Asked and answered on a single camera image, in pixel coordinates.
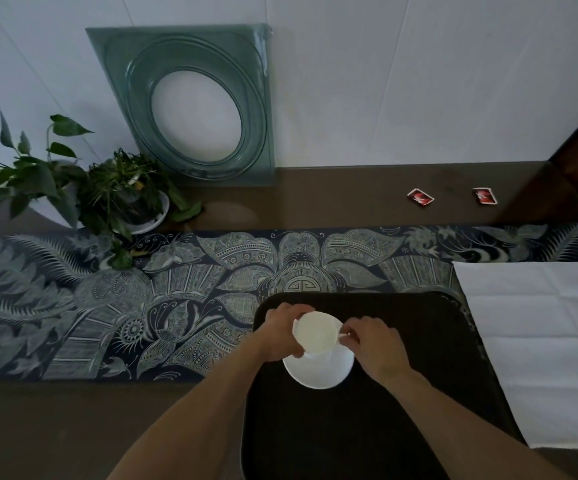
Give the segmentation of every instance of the folded white cloth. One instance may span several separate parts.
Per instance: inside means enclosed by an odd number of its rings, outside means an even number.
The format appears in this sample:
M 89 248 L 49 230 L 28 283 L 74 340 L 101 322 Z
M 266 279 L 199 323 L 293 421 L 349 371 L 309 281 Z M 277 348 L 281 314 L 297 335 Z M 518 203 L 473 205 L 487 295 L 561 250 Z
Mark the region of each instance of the folded white cloth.
M 454 267 L 526 442 L 578 448 L 578 262 Z

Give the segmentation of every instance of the cup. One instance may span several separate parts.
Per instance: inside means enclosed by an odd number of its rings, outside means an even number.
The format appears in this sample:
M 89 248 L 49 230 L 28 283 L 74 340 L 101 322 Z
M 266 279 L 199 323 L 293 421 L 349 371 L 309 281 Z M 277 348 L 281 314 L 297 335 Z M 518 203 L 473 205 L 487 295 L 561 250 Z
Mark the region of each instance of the cup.
M 337 344 L 339 321 L 323 312 L 309 312 L 293 321 L 293 337 L 306 358 L 327 360 Z

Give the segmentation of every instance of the patterned table runner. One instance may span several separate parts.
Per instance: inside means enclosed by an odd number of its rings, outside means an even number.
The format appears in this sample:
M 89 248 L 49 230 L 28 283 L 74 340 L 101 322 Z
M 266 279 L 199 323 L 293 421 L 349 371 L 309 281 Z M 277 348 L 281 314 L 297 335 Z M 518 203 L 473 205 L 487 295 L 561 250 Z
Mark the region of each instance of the patterned table runner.
M 578 261 L 578 223 L 0 238 L 0 380 L 199 380 L 279 292 L 443 292 L 451 262 Z

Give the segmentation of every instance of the floral pattern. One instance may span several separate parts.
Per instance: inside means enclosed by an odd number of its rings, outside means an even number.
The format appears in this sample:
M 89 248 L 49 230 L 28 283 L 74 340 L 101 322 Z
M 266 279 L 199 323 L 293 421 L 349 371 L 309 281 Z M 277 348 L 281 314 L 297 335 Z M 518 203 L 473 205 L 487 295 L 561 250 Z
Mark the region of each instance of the floral pattern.
M 0 379 L 197 380 L 280 292 L 440 292 L 451 262 L 578 261 L 578 223 L 143 236 L 127 271 L 86 234 L 0 238 Z

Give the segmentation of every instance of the person's left hand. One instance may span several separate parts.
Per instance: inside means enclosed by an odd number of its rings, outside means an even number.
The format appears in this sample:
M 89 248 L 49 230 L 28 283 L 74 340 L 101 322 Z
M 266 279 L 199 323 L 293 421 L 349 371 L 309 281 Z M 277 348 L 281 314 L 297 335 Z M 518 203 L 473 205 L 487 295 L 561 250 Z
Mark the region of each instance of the person's left hand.
M 293 337 L 293 321 L 315 308 L 309 305 L 289 305 L 281 303 L 267 312 L 265 322 L 253 332 L 253 339 L 260 347 L 265 362 L 281 360 L 289 355 L 302 357 L 304 349 Z

